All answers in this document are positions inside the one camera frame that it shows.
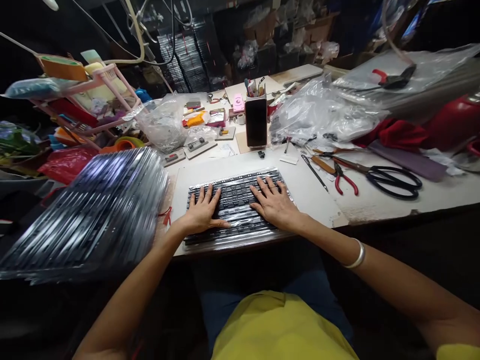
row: person's left hand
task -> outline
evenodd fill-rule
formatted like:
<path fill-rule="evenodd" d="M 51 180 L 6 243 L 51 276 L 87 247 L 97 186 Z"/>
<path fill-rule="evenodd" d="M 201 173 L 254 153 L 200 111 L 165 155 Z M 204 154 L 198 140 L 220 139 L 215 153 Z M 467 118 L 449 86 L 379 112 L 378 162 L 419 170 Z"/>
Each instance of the person's left hand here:
<path fill-rule="evenodd" d="M 213 189 L 213 185 L 210 184 L 205 194 L 205 189 L 202 186 L 196 203 L 195 194 L 192 194 L 190 197 L 190 207 L 186 214 L 174 222 L 178 222 L 178 225 L 182 227 L 185 236 L 202 233 L 211 228 L 228 229 L 231 227 L 231 225 L 225 220 L 212 219 L 221 192 L 220 189 L 218 189 L 215 196 L 212 198 Z"/>

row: hand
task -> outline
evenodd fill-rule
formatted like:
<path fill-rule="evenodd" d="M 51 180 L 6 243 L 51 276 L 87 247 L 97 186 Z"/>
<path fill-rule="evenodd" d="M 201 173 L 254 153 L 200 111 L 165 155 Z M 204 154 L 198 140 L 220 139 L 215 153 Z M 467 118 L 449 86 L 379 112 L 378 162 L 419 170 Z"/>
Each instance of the hand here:
<path fill-rule="evenodd" d="M 186 214 L 175 221 L 172 226 L 178 222 L 176 225 L 182 227 L 185 236 L 202 233 L 211 228 L 230 228 L 231 225 L 227 221 L 212 219 L 221 193 L 220 189 L 218 189 L 212 198 L 213 190 L 214 187 L 210 184 L 205 194 L 204 187 L 202 186 L 196 203 L 195 194 L 192 194 L 190 197 L 190 206 Z"/>
<path fill-rule="evenodd" d="M 258 203 L 251 203 L 250 206 L 255 209 L 265 220 L 275 225 L 277 228 L 295 232 L 295 226 L 299 224 L 302 213 L 290 200 L 287 194 L 287 187 L 281 181 L 277 181 L 281 193 L 270 177 L 266 177 L 266 183 L 259 177 L 256 178 L 261 191 L 250 185 L 250 190 L 257 198 Z"/>

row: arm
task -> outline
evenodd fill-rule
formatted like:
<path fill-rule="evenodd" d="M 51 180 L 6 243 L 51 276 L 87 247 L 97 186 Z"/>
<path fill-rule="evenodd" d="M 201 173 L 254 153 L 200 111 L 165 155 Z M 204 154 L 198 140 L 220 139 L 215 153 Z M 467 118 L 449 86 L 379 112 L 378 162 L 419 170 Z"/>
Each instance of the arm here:
<path fill-rule="evenodd" d="M 230 227 L 226 221 L 212 219 L 220 189 L 213 198 L 212 191 L 212 185 L 206 194 L 202 187 L 197 203 L 192 194 L 186 214 L 172 223 L 162 244 L 152 248 L 113 294 L 80 343 L 73 357 L 75 360 L 128 358 L 127 341 L 139 325 L 170 259 L 183 239 L 213 227 Z"/>
<path fill-rule="evenodd" d="M 280 229 L 307 238 L 341 264 L 353 264 L 359 245 L 351 237 L 323 226 L 301 213 L 278 182 L 268 186 L 258 178 L 262 192 L 251 187 L 260 204 L 251 206 Z M 352 269 L 364 282 L 418 327 L 434 353 L 440 345 L 467 344 L 480 347 L 480 311 L 460 300 L 436 282 L 395 258 L 364 245 L 363 263 Z"/>

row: bracelet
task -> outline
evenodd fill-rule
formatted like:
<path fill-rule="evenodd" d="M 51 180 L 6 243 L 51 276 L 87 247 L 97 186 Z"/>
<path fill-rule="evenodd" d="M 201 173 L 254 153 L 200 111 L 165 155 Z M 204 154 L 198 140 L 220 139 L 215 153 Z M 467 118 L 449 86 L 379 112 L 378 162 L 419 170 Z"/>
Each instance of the bracelet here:
<path fill-rule="evenodd" d="M 356 259 L 355 262 L 352 265 L 343 265 L 343 267 L 345 267 L 347 269 L 356 268 L 356 267 L 360 266 L 365 260 L 365 247 L 364 247 L 364 245 L 360 241 L 358 241 L 356 238 L 352 237 L 352 239 L 356 240 L 358 245 L 360 245 L 360 254 L 358 255 L 358 259 Z"/>

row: black-handled scissors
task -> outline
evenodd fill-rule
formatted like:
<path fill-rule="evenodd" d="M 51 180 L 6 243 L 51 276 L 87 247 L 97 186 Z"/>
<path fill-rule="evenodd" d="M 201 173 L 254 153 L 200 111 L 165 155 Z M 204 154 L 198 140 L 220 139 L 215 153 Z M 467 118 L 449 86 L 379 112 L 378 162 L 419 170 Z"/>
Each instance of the black-handled scissors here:
<path fill-rule="evenodd" d="M 366 179 L 377 189 L 381 190 L 385 194 L 388 194 L 394 198 L 402 200 L 413 200 L 419 197 L 418 189 L 421 189 L 423 184 L 422 181 L 413 175 L 410 171 L 393 166 L 363 166 L 355 162 L 344 160 L 340 157 L 332 156 L 333 161 L 336 163 L 357 170 L 359 173 L 362 173 L 366 176 Z M 390 173 L 398 173 L 406 176 L 411 179 L 414 183 L 409 183 L 399 178 L 390 175 Z M 395 188 L 403 189 L 410 193 L 410 195 L 399 194 L 393 192 L 381 184 L 386 184 L 393 186 Z"/>

